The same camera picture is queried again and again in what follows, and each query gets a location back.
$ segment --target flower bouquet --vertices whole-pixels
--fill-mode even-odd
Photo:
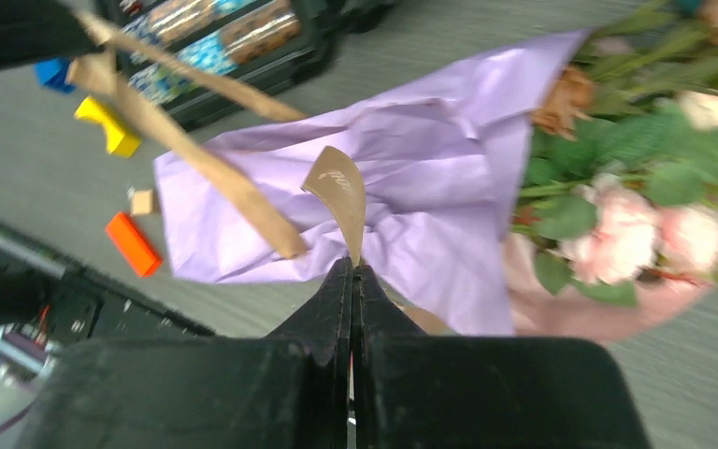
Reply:
[[[718,286],[718,1],[664,3],[594,32],[531,114],[505,247],[519,333],[619,340]]]

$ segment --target toy block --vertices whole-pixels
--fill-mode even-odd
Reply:
[[[69,61],[56,58],[35,64],[35,73],[40,85],[62,94],[70,94],[76,90],[76,86],[67,84],[67,69],[69,68]]]
[[[154,190],[139,190],[131,195],[131,215],[150,215],[158,211]]]
[[[164,262],[125,212],[111,219],[106,225],[106,234],[141,278],[151,276]]]
[[[106,152],[120,157],[131,157],[141,139],[108,106],[87,96],[76,109],[76,119],[97,123],[106,135]]]

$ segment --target table surface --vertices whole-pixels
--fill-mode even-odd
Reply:
[[[639,0],[401,3],[379,29],[348,36],[328,73],[279,98],[310,114],[343,108],[479,51],[615,20]],[[315,291],[317,282],[198,285],[173,279],[167,267],[137,279],[103,229],[127,208],[129,187],[153,186],[151,161],[164,149],[146,141],[127,161],[107,156],[100,129],[73,119],[83,97],[39,88],[30,67],[0,72],[0,220],[231,336],[265,334]],[[239,113],[194,136],[204,141],[262,122]],[[139,224],[164,248],[160,218]],[[718,448],[718,296],[611,349],[656,447]]]

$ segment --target pink fabric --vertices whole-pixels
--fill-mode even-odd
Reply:
[[[516,334],[565,336],[610,343],[632,337],[675,318],[698,302],[710,287],[665,281],[638,286],[639,306],[608,306],[567,287],[553,297],[535,276],[535,246],[526,237],[510,234],[503,246],[505,279]]]

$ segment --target wooden block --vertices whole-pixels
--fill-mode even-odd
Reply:
[[[111,108],[95,100],[91,96],[84,98],[75,117],[103,127],[106,134],[106,152],[120,157],[131,157],[141,144],[141,139],[130,130]]]
[[[106,234],[139,277],[151,276],[164,262],[125,212],[111,219]]]
[[[131,195],[131,215],[149,215],[158,211],[154,190],[139,190]]]

